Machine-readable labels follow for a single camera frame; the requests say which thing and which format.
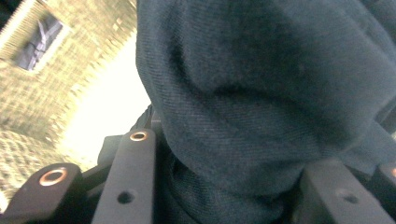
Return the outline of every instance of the metal ring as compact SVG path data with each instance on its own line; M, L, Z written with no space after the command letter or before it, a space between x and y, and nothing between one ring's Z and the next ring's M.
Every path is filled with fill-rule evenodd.
M144 141L148 138L149 134L146 132L136 132L131 134L131 140L134 142Z
M53 174L61 174L61 176L59 176L56 179L48 179L48 177ZM41 176L39 183L41 186L44 186L44 187L56 185L56 184L62 182L63 180L65 180L66 176L67 176L66 168L61 167L59 169L55 169L55 170L46 172L43 176Z

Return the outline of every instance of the garment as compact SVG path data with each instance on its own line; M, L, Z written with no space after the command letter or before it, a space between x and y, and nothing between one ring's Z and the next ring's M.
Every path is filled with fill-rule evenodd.
M172 150L163 223L270 223L308 162L396 161L377 123L396 95L387 6L138 1L136 65Z

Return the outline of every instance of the textured fabric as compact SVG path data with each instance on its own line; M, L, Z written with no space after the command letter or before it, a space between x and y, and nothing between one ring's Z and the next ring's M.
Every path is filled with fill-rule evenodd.
M393 142L363 145L388 139L394 4L139 1L136 65L173 158L163 222L269 223L308 162L396 160Z

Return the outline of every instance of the round hole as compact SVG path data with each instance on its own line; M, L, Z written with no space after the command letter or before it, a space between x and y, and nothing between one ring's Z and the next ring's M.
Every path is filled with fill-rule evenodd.
M56 185L66 179L67 170L64 167L46 172L41 176L39 183L41 186L47 187Z
M135 142L140 142L140 141L144 141L148 138L148 133L146 132L137 132L137 133L133 133L131 134L131 140L135 141Z
M348 203L358 203L359 199L352 192L347 189L339 189L337 191L337 196L342 198L344 201Z
M131 192L124 191L119 195L117 200L122 204L131 203L134 200L134 195Z

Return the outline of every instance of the sunlight on floor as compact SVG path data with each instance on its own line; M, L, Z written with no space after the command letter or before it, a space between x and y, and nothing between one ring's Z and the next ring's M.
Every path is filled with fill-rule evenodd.
M99 75L81 100L60 144L90 166L96 164L104 138L127 133L149 105L134 65L134 47L135 37Z

